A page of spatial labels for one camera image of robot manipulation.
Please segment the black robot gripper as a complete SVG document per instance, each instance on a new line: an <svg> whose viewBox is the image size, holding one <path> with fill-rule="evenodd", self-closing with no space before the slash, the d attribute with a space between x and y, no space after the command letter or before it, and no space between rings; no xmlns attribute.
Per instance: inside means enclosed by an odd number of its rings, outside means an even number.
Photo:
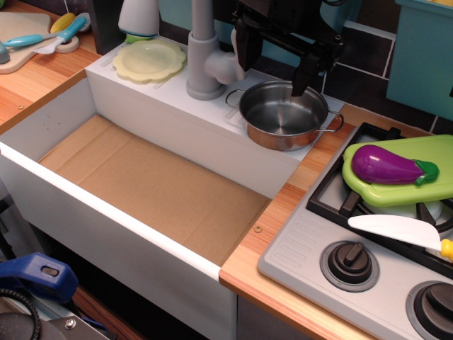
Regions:
<svg viewBox="0 0 453 340"><path fill-rule="evenodd" d="M267 41L300 58L292 97L331 68L344 51L344 39L321 16L321 1L237 1L234 16L236 55L248 71Z"/></svg>

